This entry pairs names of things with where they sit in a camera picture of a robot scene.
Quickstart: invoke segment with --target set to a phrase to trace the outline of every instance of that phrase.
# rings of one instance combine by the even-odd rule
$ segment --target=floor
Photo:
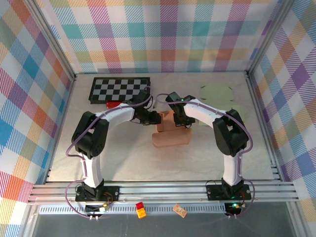
[[[79,159],[68,158],[65,151],[82,113],[106,110],[105,105],[88,101],[95,75],[79,75],[66,114],[53,161],[50,181],[70,181],[82,178]],[[254,140],[254,148],[244,155],[242,174],[248,179],[273,179],[271,163],[259,123],[242,72],[232,73],[160,73],[104,75],[105,77],[150,77],[154,96],[176,91],[180,96],[199,98],[200,87],[215,82],[229,85],[235,92],[235,103],[245,107],[245,126]],[[157,111],[169,110],[158,104]],[[210,127],[193,124],[189,145],[156,149],[151,137],[155,126],[124,122],[108,132],[106,147],[101,154],[101,170],[105,180],[219,180],[224,162],[215,144]]]

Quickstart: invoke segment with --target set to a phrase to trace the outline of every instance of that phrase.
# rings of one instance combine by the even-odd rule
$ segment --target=colorful plaid fabric
[[[0,3],[0,236],[17,236],[43,178],[70,79],[22,0]]]
[[[255,72],[285,179],[316,236],[316,1],[296,0]]]
[[[38,4],[77,72],[212,72],[245,70],[277,0]]]

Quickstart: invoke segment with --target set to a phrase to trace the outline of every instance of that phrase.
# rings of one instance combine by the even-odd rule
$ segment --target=checkered board
[[[150,85],[150,78],[94,78],[89,101],[91,104],[122,102],[138,95]]]

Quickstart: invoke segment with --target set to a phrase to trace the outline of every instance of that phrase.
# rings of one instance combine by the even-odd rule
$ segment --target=purple cable
[[[250,133],[248,132],[248,130],[247,130],[247,129],[245,128],[245,126],[242,125],[237,119],[235,119],[234,117],[232,117],[232,116],[230,116],[230,115],[228,115],[228,114],[219,112],[219,111],[214,110],[214,109],[212,109],[212,108],[210,108],[210,107],[208,107],[208,106],[205,106],[205,105],[203,105],[203,104],[196,103],[196,102],[191,102],[191,101],[175,101],[175,102],[165,102],[165,101],[161,101],[161,100],[158,99],[158,97],[161,96],[161,95],[169,95],[169,94],[166,94],[166,93],[158,94],[158,95],[156,96],[156,101],[159,102],[159,103],[168,104],[168,105],[182,104],[182,103],[191,104],[191,105],[197,105],[197,106],[199,106],[199,107],[202,107],[202,108],[204,108],[204,109],[206,109],[206,110],[209,110],[209,111],[211,111],[211,112],[213,112],[213,113],[216,113],[216,114],[218,114],[218,115],[222,115],[222,116],[228,117],[229,119],[231,119],[232,121],[234,121],[239,127],[241,127],[242,130],[247,134],[247,136],[248,136],[248,138],[249,138],[249,142],[250,142],[250,147],[249,147],[247,150],[240,152],[240,153],[239,153],[239,156],[238,156],[238,160],[237,160],[237,174],[238,174],[238,176],[239,176],[242,180],[244,180],[244,181],[246,181],[246,182],[249,182],[249,183],[251,184],[252,188],[253,188],[253,195],[252,195],[252,199],[251,199],[251,202],[250,202],[248,208],[247,208],[244,212],[242,212],[241,214],[239,214],[238,216],[241,216],[241,215],[243,215],[244,213],[246,213],[246,212],[248,211],[248,209],[252,206],[252,204],[253,204],[253,202],[254,202],[254,200],[255,200],[255,195],[256,195],[256,190],[255,190],[255,186],[254,186],[253,182],[252,182],[251,180],[249,180],[249,179],[243,178],[243,176],[241,175],[241,170],[240,170],[242,155],[245,154],[245,153],[247,153],[247,152],[250,152],[251,149],[253,148],[253,140],[252,140],[252,137],[251,137]]]
[[[85,159],[82,157],[82,156],[79,156],[79,155],[71,155],[69,154],[70,150],[72,147],[74,147],[75,144],[77,144],[77,142],[93,127],[93,125],[100,119],[102,118],[103,116],[105,116],[106,114],[108,114],[109,112],[112,112],[112,111],[115,111],[115,110],[120,110],[120,109],[125,109],[125,108],[133,108],[133,107],[137,107],[137,106],[141,106],[143,104],[146,104],[153,96],[153,92],[151,90],[151,87],[150,86],[146,86],[144,89],[146,88],[149,88],[151,93],[150,93],[150,96],[147,98],[147,100],[139,103],[139,104],[136,104],[136,105],[126,105],[126,106],[117,106],[115,108],[112,108],[110,110],[107,110],[105,111],[103,114],[101,114],[100,116],[98,116],[94,121],[92,121],[92,123],[87,127],[87,129],[76,139],[74,140],[74,142],[68,147],[68,149],[66,150],[66,156],[68,157],[78,157],[82,160],[82,164],[83,164],[83,176],[85,178],[81,179],[81,180],[75,180],[75,181],[72,181],[65,189],[65,199],[66,199],[66,202],[68,204],[68,206],[75,212],[77,213],[78,215],[82,216],[82,217],[85,217],[85,218],[88,218],[90,219],[90,217],[88,217],[87,215],[84,215],[80,212],[78,212],[69,202],[68,200],[68,197],[67,197],[67,191],[69,189],[69,187],[74,184],[74,183],[80,183],[80,182],[83,182],[85,181],[86,179],[86,175],[87,175],[87,166],[85,164]]]

